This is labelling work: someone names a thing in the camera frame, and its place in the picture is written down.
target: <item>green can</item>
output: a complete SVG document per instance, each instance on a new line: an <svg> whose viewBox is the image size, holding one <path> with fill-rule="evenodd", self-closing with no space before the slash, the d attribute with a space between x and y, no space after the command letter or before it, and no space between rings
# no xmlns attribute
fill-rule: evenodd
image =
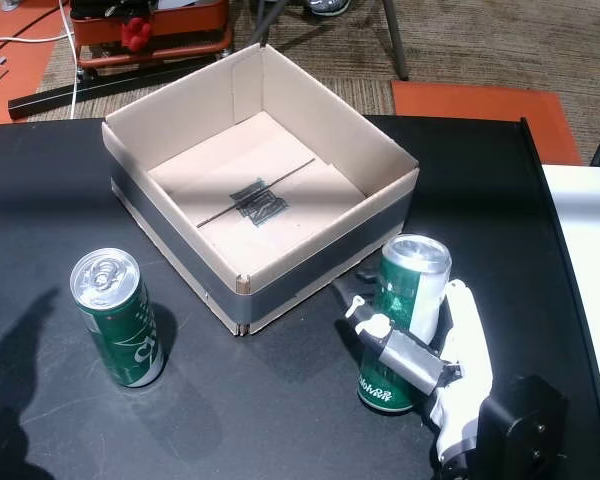
<svg viewBox="0 0 600 480"><path fill-rule="evenodd" d="M398 235L382 248L374 307L395 328L429 343L449 280L451 255L442 243L422 235ZM370 407L404 412L419 392L365 351L358 374L358 395Z"/></svg>
<svg viewBox="0 0 600 480"><path fill-rule="evenodd" d="M154 380L164 364L149 295L127 252L102 248L71 272L71 293L111 377L126 387Z"/></svg>

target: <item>table surface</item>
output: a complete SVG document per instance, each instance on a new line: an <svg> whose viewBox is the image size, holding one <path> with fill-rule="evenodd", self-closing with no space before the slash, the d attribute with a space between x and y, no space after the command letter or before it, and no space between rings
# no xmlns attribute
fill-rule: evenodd
<svg viewBox="0 0 600 480"><path fill-rule="evenodd" d="M522 124L371 120L421 162L406 229L449 247L496 379L569 397L549 478L600 478L600 380ZM114 198L108 162L99 120L0 126L0 479L431 478L421 418L357 399L360 345L328 289L232 337ZM109 380L69 292L103 246L138 260L169 355L143 389Z"/></svg>

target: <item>gray carpet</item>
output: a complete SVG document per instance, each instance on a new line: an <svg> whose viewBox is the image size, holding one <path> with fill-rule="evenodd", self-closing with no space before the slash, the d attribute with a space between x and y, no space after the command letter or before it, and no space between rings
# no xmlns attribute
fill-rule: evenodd
<svg viewBox="0 0 600 480"><path fill-rule="evenodd" d="M232 1L236 47L253 29L244 0ZM319 20L287 8L270 43L362 113L392 113L396 78L380 0L352 0L342 16ZM413 81L549 90L560 95L587 163L600 141L600 0L396 0ZM41 90L72 81L59 42ZM103 116L151 89L84 102L79 117ZM67 108L37 115L67 117Z"/></svg>

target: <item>open cardboard box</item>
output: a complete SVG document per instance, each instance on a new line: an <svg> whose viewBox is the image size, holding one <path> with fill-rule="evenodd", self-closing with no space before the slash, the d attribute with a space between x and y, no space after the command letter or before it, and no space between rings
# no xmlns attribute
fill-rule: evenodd
<svg viewBox="0 0 600 480"><path fill-rule="evenodd" d="M254 45L106 118L112 187L236 335L398 233L418 163L273 48Z"/></svg>

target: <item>silver can lid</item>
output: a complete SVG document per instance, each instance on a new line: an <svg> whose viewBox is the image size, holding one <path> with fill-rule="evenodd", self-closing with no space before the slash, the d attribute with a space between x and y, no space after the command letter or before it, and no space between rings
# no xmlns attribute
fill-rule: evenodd
<svg viewBox="0 0 600 480"><path fill-rule="evenodd" d="M441 273L451 268L447 247L423 235L398 235L382 247L382 255L391 263L422 273Z"/></svg>
<svg viewBox="0 0 600 480"><path fill-rule="evenodd" d="M101 248L76 263L70 283L78 303L93 310L108 310L133 295L140 283L140 268L127 252Z"/></svg>

